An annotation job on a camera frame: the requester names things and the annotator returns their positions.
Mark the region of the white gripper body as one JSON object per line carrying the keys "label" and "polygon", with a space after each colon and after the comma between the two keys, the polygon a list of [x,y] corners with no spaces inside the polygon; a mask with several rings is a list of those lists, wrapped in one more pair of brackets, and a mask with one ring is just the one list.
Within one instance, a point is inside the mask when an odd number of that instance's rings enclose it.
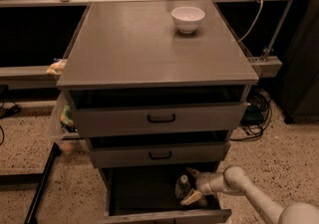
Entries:
{"label": "white gripper body", "polygon": [[203,195],[211,195],[224,190],[222,172],[202,172],[196,179],[196,188]]}

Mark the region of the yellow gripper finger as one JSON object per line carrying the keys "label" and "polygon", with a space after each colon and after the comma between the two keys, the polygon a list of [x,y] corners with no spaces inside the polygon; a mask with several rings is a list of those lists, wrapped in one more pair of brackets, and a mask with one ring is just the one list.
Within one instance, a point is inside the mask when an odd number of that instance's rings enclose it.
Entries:
{"label": "yellow gripper finger", "polygon": [[200,172],[196,169],[187,167],[186,170],[194,177],[194,178],[199,178]]}
{"label": "yellow gripper finger", "polygon": [[190,205],[198,201],[202,197],[202,193],[198,190],[191,189],[188,194],[181,200],[182,206]]}

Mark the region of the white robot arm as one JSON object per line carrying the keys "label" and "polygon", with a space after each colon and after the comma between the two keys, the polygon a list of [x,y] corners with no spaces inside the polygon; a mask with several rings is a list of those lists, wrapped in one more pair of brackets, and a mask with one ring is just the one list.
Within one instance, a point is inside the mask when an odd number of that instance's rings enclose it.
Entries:
{"label": "white robot arm", "polygon": [[223,172],[199,172],[189,167],[186,170],[195,178],[195,188],[181,200],[182,205],[190,205],[202,196],[216,192],[239,193],[246,197],[266,224],[319,224],[317,207],[303,202],[281,206],[254,185],[239,166],[227,166]]}

